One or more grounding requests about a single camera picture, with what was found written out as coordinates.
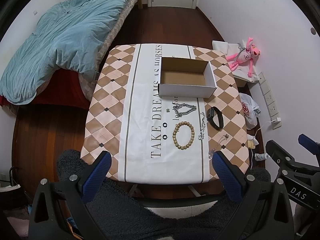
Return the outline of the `checkered printed tablecloth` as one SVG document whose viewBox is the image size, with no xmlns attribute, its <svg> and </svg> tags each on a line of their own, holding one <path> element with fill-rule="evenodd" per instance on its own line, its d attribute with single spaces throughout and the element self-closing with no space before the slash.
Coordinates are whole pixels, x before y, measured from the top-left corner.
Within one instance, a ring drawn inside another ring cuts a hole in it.
<svg viewBox="0 0 320 240">
<path fill-rule="evenodd" d="M 217 89 L 208 99 L 160 97 L 162 57 L 209 61 Z M 207 121 L 217 107 L 224 127 Z M 218 178 L 209 157 L 221 151 L 242 172 L 249 166 L 247 129 L 239 92 L 223 53 L 175 44 L 113 48 L 95 87 L 81 158 L 111 154 L 107 176 L 138 184 L 197 184 Z"/>
</svg>

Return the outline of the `black smart wristband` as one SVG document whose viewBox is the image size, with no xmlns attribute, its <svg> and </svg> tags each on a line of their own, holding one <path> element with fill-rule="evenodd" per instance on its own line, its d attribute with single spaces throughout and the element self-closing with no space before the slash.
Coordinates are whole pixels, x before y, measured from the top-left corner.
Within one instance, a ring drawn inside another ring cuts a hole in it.
<svg viewBox="0 0 320 240">
<path fill-rule="evenodd" d="M 222 130 L 224 127 L 222 112 L 217 107 L 210 107 L 207 110 L 207 121 L 217 131 Z"/>
</svg>

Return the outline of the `pink panther plush toy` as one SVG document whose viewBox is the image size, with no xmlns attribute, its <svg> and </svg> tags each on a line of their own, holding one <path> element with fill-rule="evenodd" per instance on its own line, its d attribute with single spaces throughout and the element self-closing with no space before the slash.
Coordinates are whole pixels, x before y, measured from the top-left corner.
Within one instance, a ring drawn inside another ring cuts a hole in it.
<svg viewBox="0 0 320 240">
<path fill-rule="evenodd" d="M 256 57 L 260 55 L 260 50 L 253 43 L 253 38 L 249 37 L 247 39 L 246 45 L 244 47 L 240 47 L 240 51 L 233 55 L 229 55 L 226 57 L 226 60 L 230 62 L 229 68 L 233 72 L 235 71 L 239 65 L 249 62 L 249 70 L 248 77 L 252 77 L 253 75 L 253 62 Z"/>
</svg>

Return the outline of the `small white bottle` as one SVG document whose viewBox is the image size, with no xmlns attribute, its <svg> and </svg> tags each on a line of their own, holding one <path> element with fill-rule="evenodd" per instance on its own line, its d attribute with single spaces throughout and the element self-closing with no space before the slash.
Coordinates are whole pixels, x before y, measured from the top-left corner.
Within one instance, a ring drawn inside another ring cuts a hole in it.
<svg viewBox="0 0 320 240">
<path fill-rule="evenodd" d="M 262 153 L 262 154 L 256 153 L 254 155 L 254 158 L 256 161 L 264 161 L 264 160 L 268 159 L 269 157 L 270 156 L 267 153 Z"/>
</svg>

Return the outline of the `white wall power strip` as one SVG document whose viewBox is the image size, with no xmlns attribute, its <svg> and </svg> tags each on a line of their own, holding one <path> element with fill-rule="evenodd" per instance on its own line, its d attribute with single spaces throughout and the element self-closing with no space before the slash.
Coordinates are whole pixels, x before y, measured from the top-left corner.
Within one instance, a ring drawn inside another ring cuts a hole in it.
<svg viewBox="0 0 320 240">
<path fill-rule="evenodd" d="M 258 77 L 259 77 L 260 90 L 263 94 L 263 97 L 267 106 L 268 114 L 270 116 L 270 120 L 273 120 L 275 118 L 280 118 L 275 97 L 273 96 L 272 90 L 263 72 L 260 72 L 258 74 Z M 271 126 L 272 126 L 272 129 L 278 129 L 282 126 L 282 123 L 279 122 L 277 124 L 271 124 Z"/>
</svg>

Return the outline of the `light blue duvet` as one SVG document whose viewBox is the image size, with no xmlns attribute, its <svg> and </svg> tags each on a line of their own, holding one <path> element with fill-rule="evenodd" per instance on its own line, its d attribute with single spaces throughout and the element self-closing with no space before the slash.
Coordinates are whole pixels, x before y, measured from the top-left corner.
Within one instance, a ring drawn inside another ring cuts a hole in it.
<svg viewBox="0 0 320 240">
<path fill-rule="evenodd" d="M 1 77 L 1 96 L 29 104 L 59 69 L 92 84 L 108 35 L 136 0 L 65 0 L 39 19 L 35 31 L 12 56 Z"/>
</svg>

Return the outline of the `white plastic bag red print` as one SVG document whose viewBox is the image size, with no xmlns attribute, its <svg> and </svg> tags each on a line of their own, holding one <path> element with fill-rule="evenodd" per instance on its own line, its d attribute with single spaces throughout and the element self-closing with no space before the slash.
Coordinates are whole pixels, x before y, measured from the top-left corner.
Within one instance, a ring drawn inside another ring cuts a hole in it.
<svg viewBox="0 0 320 240">
<path fill-rule="evenodd" d="M 260 115 L 259 105 L 252 99 L 250 95 L 239 93 L 242 110 L 245 116 L 246 127 L 248 130 L 254 129 L 258 124 L 258 116 Z"/>
</svg>

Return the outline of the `white cardboard box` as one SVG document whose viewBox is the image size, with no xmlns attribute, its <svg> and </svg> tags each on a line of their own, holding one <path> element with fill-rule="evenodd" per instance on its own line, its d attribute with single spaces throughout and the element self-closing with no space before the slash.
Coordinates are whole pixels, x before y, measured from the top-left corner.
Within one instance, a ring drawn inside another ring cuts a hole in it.
<svg viewBox="0 0 320 240">
<path fill-rule="evenodd" d="M 217 89 L 209 61 L 163 57 L 158 83 L 159 96 L 210 98 Z"/>
</svg>

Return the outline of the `bed with patterned mattress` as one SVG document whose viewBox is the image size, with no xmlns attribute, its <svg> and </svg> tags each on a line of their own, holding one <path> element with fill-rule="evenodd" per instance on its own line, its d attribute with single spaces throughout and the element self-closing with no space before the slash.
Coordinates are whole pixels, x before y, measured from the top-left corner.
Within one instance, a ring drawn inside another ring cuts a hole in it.
<svg viewBox="0 0 320 240">
<path fill-rule="evenodd" d="M 105 45 L 99 53 L 99 56 L 101 58 L 98 60 L 98 71 L 96 73 L 95 80 L 92 84 L 87 83 L 87 81 L 82 79 L 77 72 L 66 69 L 59 69 L 52 75 L 52 78 L 48 84 L 40 87 L 40 93 L 30 103 L 57 104 L 75 106 L 86 109 L 89 106 L 89 102 L 92 100 L 95 85 L 97 83 L 98 75 L 100 73 L 100 63 L 102 62 L 111 43 L 118 34 L 126 17 L 128 16 L 135 4 L 129 6 L 124 10 L 124 12 L 121 13 L 119 21 L 116 23 L 115 27 L 108 35 Z M 19 106 L 13 105 L 2 96 L 1 105 Z"/>
</svg>

